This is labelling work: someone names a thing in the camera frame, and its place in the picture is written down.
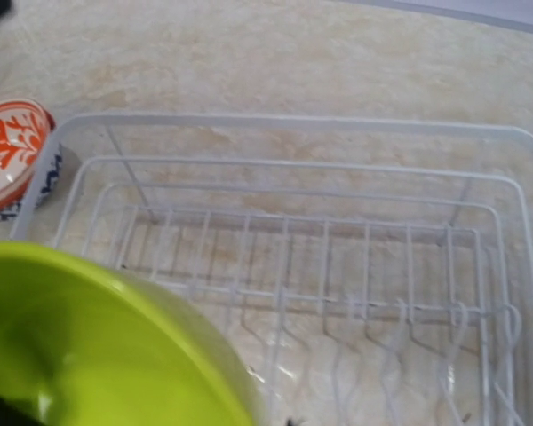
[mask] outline orange and white bowl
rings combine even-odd
[[[0,103],[0,221],[18,215],[21,199],[34,176],[36,159],[54,126],[52,116],[33,100]],[[38,203],[53,190],[60,166],[58,153],[50,164]]]

